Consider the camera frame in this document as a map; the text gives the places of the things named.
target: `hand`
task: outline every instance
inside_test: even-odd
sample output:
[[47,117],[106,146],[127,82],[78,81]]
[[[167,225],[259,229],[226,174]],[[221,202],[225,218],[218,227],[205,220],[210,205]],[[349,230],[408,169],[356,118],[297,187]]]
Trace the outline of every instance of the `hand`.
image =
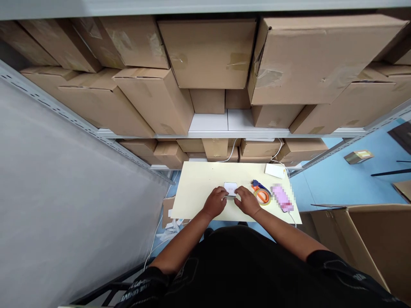
[[226,195],[228,195],[228,192],[224,187],[219,186],[214,188],[205,201],[204,207],[201,212],[206,214],[211,218],[211,220],[213,220],[224,210],[227,204],[227,199],[224,198],[224,196]]
[[253,217],[259,210],[261,210],[261,206],[255,195],[244,186],[237,188],[235,193],[240,195],[241,201],[234,198],[234,203],[244,214]]

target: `metal shelving unit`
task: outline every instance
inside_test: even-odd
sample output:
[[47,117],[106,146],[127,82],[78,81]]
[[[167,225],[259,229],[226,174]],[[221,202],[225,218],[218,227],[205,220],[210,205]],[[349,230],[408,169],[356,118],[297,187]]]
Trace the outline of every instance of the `metal shelving unit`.
[[[0,20],[89,17],[108,15],[147,15],[181,13],[217,13],[217,12],[268,12],[268,11],[306,11],[337,9],[376,9],[411,6],[409,0],[31,0],[8,1],[2,4]],[[130,151],[122,147],[115,139],[136,138],[118,136],[108,129],[98,129],[72,112],[48,93],[23,77],[16,70],[0,60],[1,79],[15,86],[30,96],[33,101],[49,108],[63,119],[76,125],[94,138],[110,146],[115,151],[132,160],[142,168],[154,173],[167,182],[161,171],[169,170],[165,166],[150,166]],[[319,138],[338,137],[344,140],[319,155],[304,166],[290,168],[291,176],[315,165],[321,160],[360,140],[382,126],[396,120],[411,111],[411,100],[392,110],[389,114],[364,128],[340,128],[329,135],[294,135],[288,129],[256,128],[253,126],[249,110],[228,110],[223,115],[196,114],[187,136],[156,135],[155,138]]]

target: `open cardboard box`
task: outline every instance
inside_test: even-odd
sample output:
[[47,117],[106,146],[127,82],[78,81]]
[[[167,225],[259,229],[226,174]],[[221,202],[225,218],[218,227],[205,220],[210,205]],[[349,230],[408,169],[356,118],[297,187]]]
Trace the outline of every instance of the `open cardboard box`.
[[328,205],[298,228],[411,305],[411,205]]

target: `pink object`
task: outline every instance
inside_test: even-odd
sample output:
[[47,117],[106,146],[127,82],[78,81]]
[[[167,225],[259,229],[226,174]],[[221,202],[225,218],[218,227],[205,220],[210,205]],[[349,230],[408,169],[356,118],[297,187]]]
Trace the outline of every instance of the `pink object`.
[[280,184],[274,184],[274,186],[271,187],[271,189],[275,199],[277,200],[283,212],[290,212],[294,210],[292,202],[290,201],[290,199],[287,196],[287,193],[284,191],[283,187]]

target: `black t-shirt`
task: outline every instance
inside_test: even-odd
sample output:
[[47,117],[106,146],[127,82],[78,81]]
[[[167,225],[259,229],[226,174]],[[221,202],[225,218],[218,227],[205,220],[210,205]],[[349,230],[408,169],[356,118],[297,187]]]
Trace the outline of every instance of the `black t-shirt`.
[[177,275],[149,267],[116,308],[177,306],[407,307],[332,252],[303,262],[242,225],[214,231]]

